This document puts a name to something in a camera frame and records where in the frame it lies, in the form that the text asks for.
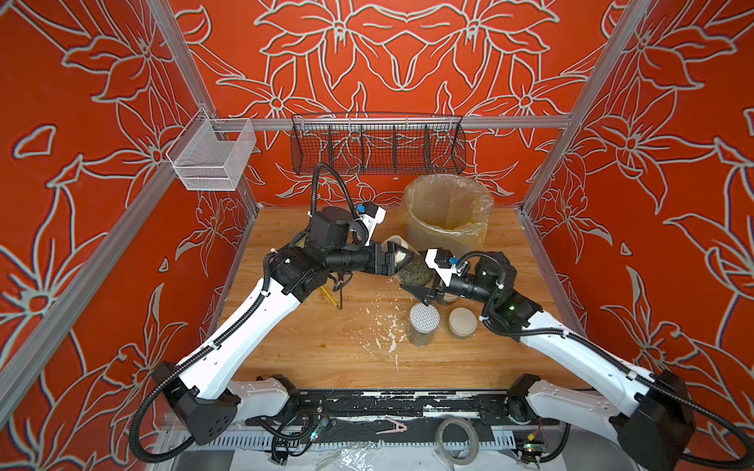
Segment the clear jar with tea leaves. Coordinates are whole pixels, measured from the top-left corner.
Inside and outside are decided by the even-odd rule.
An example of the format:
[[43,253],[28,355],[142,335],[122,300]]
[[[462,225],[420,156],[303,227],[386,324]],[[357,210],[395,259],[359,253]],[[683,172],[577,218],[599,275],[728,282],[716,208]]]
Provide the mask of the clear jar with tea leaves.
[[430,269],[425,262],[425,254],[414,255],[412,262],[404,266],[397,274],[403,285],[414,287],[428,287],[435,278],[435,271]]

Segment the beige jar lid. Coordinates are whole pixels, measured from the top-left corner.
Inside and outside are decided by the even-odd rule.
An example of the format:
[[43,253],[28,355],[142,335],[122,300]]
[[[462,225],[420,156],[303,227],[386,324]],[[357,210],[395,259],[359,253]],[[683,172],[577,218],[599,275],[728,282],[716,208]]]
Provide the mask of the beige jar lid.
[[418,256],[418,252],[399,235],[392,235],[383,241],[382,249],[384,252],[393,253],[397,264],[410,263]]

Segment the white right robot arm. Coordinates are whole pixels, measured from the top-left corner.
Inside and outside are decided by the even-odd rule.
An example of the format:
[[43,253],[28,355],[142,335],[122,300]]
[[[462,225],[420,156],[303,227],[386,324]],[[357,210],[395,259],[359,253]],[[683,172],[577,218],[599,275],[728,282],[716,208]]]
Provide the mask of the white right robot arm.
[[[753,442],[740,427],[693,402],[679,376],[652,373],[613,355],[517,292],[518,272],[504,253],[473,251],[455,257],[447,249],[409,252],[396,272],[402,278],[429,276],[427,282],[401,286],[425,305],[448,294],[481,303],[480,321],[490,332],[545,354],[591,386],[591,392],[572,391],[524,375],[508,391],[514,422],[551,418],[590,431],[617,444],[645,470],[673,470],[681,461],[723,470],[752,467]],[[736,437],[743,455],[720,460],[688,453],[695,415]]]

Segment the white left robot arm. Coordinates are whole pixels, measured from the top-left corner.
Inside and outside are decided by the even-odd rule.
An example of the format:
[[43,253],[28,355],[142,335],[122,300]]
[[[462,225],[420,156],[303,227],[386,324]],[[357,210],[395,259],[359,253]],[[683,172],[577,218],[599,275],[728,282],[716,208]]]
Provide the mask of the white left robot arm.
[[[135,412],[129,431],[133,456],[145,463],[170,460],[191,445],[217,439],[237,418],[243,398],[230,384],[261,341],[308,297],[333,281],[343,290],[355,273],[393,277],[416,258],[398,243],[373,234],[386,212],[367,201],[320,208],[310,203],[306,227],[262,262],[262,277],[243,304],[197,349],[178,363],[154,370],[154,389]],[[190,435],[170,451],[154,453],[141,442],[141,425],[157,398],[165,398]]]

